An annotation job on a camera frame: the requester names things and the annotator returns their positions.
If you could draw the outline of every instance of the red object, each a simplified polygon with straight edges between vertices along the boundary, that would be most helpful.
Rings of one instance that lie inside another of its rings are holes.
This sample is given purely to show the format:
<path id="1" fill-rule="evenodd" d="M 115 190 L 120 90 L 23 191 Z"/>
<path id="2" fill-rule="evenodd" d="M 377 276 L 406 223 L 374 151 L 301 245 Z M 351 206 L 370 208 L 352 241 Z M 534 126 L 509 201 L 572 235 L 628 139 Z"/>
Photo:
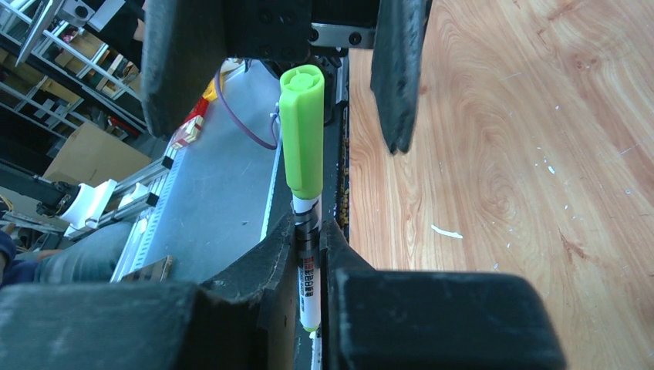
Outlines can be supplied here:
<path id="1" fill-rule="evenodd" d="M 197 102 L 193 110 L 190 111 L 190 113 L 184 120 L 184 123 L 190 121 L 195 116 L 200 116 L 204 118 L 204 115 L 207 113 L 208 108 L 209 108 L 209 100 L 206 100 L 205 98 L 200 98 L 200 100 Z"/>
<path id="2" fill-rule="evenodd" d="M 111 126 L 118 127 L 119 129 L 129 133 L 131 136 L 138 137 L 141 134 L 140 132 L 136 131 L 136 129 L 134 129 L 132 126 L 125 124 L 123 121 L 120 121 L 117 118 L 110 116 L 109 121 Z"/>
<path id="3" fill-rule="evenodd" d="M 175 132 L 170 142 L 173 148 L 180 149 L 197 140 L 197 136 L 200 135 L 202 125 L 204 124 L 204 114 L 207 113 L 208 108 L 209 101 L 205 98 L 200 98 L 200 101 L 197 102 L 193 110 L 190 111 L 184 120 L 184 124 Z"/>

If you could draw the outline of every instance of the jeans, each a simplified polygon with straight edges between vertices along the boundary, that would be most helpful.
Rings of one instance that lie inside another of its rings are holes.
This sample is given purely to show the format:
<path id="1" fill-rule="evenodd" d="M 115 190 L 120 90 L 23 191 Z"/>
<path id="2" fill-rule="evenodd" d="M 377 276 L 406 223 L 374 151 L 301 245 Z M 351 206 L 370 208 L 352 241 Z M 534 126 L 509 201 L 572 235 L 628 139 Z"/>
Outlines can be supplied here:
<path id="1" fill-rule="evenodd" d="M 129 222 L 103 227 L 61 253 L 45 258 L 34 282 L 109 281 L 132 230 Z"/>

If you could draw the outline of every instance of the marker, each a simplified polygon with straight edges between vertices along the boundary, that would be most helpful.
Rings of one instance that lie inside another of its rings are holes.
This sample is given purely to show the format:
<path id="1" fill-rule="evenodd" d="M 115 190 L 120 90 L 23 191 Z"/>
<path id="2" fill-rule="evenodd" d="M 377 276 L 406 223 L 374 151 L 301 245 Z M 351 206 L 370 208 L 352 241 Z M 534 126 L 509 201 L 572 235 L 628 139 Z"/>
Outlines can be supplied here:
<path id="1" fill-rule="evenodd" d="M 279 79 L 279 117 L 286 183 L 293 192 L 298 246 L 300 323 L 320 326 L 320 228 L 322 226 L 322 116 L 325 77 L 316 66 L 299 66 Z"/>

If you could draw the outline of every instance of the wood grain surface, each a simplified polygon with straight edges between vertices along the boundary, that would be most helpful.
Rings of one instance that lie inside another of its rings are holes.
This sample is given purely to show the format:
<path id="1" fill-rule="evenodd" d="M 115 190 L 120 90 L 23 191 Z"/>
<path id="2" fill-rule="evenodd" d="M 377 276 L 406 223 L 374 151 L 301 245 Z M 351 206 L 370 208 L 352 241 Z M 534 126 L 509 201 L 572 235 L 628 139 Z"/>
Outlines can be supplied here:
<path id="1" fill-rule="evenodd" d="M 526 277 L 570 368 L 654 368 L 654 2 L 436 0 L 405 156 L 370 61 L 351 52 L 352 246 Z"/>

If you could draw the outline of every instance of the green marker cap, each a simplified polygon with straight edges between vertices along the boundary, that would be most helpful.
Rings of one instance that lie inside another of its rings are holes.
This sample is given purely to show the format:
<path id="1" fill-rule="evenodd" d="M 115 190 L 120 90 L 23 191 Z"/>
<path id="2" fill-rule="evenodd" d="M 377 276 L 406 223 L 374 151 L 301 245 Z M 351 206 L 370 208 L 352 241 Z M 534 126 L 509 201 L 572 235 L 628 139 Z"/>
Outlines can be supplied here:
<path id="1" fill-rule="evenodd" d="M 279 117 L 286 183 L 309 200 L 322 193 L 322 127 L 325 77 L 316 66 L 286 71 L 279 79 Z"/>

